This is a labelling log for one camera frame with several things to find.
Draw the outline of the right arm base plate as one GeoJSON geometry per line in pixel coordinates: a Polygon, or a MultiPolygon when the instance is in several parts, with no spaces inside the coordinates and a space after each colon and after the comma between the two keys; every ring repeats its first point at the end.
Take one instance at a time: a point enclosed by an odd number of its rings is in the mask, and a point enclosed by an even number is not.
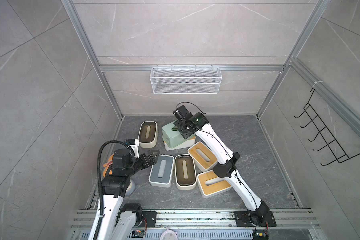
{"type": "Polygon", "coordinates": [[[271,211],[262,218],[257,217],[253,211],[234,211],[233,219],[237,227],[276,227],[277,223],[271,211]]]}

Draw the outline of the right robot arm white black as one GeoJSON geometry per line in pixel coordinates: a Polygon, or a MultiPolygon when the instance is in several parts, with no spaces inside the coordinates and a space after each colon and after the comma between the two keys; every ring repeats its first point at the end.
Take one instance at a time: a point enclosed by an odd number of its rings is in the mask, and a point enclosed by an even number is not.
{"type": "Polygon", "coordinates": [[[177,119],[174,125],[182,137],[187,139],[195,134],[209,147],[218,160],[217,165],[213,167],[213,172],[233,187],[258,226],[266,223],[266,217],[270,216],[271,211],[267,204],[251,190],[237,170],[236,162],[239,160],[240,154],[233,152],[223,143],[203,111],[193,115],[184,106],[185,103],[177,104],[173,111],[177,119]]]}

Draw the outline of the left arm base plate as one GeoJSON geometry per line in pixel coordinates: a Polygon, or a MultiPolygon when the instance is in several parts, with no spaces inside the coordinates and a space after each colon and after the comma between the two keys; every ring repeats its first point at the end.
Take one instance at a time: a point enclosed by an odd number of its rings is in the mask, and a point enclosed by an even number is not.
{"type": "Polygon", "coordinates": [[[134,225],[136,228],[154,228],[157,222],[157,212],[156,211],[143,211],[137,213],[137,220],[134,225]]]}

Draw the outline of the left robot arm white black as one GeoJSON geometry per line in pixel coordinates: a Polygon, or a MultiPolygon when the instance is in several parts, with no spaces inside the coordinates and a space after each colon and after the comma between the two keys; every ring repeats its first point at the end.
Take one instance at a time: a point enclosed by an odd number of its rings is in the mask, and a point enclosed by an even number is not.
{"type": "Polygon", "coordinates": [[[160,152],[149,151],[135,157],[131,148],[118,149],[112,156],[111,170],[99,181],[99,204],[89,235],[90,240],[109,240],[120,208],[131,183],[131,176],[158,162],[160,152]]]}

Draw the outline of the green square tissue box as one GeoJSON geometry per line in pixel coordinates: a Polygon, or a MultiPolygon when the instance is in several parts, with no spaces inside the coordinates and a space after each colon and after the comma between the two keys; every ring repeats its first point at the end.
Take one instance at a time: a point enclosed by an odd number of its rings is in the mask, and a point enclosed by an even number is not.
{"type": "Polygon", "coordinates": [[[178,146],[193,136],[192,135],[188,139],[184,139],[177,127],[174,125],[174,122],[164,125],[162,127],[162,133],[163,141],[165,141],[171,148],[178,146]]]}

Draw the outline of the white box grey-blue lid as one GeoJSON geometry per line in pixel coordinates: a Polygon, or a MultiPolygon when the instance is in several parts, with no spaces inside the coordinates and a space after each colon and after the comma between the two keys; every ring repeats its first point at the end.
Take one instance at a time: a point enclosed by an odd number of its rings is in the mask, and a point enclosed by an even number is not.
{"type": "Polygon", "coordinates": [[[175,158],[159,155],[158,161],[152,166],[149,183],[154,187],[169,188],[171,186],[175,158]]]}

